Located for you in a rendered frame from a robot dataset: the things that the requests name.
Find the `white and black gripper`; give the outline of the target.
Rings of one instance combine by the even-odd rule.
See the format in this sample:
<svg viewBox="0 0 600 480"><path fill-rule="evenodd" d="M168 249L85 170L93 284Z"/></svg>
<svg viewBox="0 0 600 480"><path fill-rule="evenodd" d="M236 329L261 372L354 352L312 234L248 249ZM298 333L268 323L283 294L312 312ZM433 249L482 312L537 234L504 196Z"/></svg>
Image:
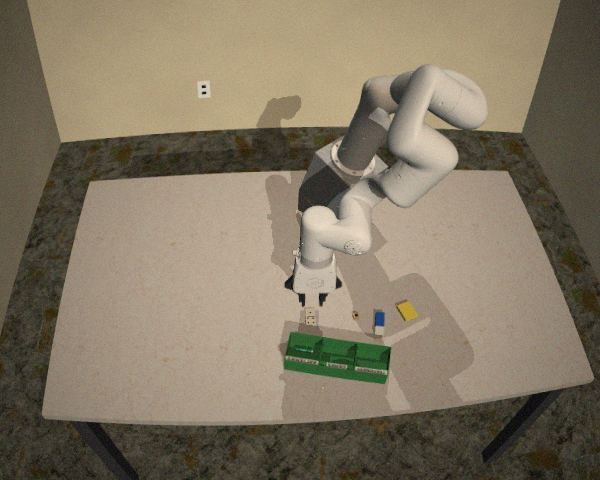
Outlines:
<svg viewBox="0 0 600 480"><path fill-rule="evenodd" d="M305 306L305 294L299 293L324 293L319 294L319 306L322 307L328 294L333 292L335 288L342 287L342 281L337 277L335 255L333 253L332 262L322 269L308 268L298 258L296 256L292 276L285 282L285 288L298 294L299 302L302 302L302 307Z"/></svg>

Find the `green divided tray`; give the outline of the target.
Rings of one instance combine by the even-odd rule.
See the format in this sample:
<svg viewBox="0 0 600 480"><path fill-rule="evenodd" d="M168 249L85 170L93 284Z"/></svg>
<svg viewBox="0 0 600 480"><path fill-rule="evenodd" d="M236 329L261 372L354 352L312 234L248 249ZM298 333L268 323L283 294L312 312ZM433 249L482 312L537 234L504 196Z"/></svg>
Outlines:
<svg viewBox="0 0 600 480"><path fill-rule="evenodd" d="M313 349L313 353L295 351L295 347ZM385 384L389 373L390 356L390 346L290 332L284 369Z"/></svg>

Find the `yellow block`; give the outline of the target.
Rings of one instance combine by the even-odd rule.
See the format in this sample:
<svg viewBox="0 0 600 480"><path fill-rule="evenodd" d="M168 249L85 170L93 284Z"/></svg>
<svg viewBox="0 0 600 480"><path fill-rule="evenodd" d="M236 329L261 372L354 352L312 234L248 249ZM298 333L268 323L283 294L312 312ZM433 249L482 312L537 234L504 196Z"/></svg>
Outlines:
<svg viewBox="0 0 600 480"><path fill-rule="evenodd" d="M409 301L402 303L400 305L397 305L396 308L399 311L399 313L401 314L401 316L403 317L405 322L412 320L418 316L418 314L416 313L416 311L414 310L414 308L412 307L412 305L410 304Z"/></svg>

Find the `white domino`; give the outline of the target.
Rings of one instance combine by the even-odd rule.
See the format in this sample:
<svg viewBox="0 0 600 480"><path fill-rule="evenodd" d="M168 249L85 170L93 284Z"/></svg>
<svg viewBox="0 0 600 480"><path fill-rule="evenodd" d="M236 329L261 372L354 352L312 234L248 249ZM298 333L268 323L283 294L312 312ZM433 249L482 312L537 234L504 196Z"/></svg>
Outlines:
<svg viewBox="0 0 600 480"><path fill-rule="evenodd" d="M306 326L316 326L315 308L305 309Z"/></svg>

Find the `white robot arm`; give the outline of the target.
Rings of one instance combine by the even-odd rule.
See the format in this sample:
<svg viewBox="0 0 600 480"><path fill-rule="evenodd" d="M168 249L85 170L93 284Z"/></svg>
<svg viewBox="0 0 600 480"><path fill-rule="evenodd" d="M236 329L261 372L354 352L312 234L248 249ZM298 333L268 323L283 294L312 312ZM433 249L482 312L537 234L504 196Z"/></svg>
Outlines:
<svg viewBox="0 0 600 480"><path fill-rule="evenodd" d="M365 177L375 167L374 156L386 134L388 150L400 159L384 174L365 177L351 187L338 204L337 218L325 206L304 211L300 245L293 250L303 265L325 268L333 250L367 253L372 245L371 211L380 201L387 197L409 208L456 167L456 147L424 122L427 110L463 130L481 127L488 117L486 97L473 80L433 64L364 83L357 110L343 140L332 147L331 160L345 175Z"/></svg>

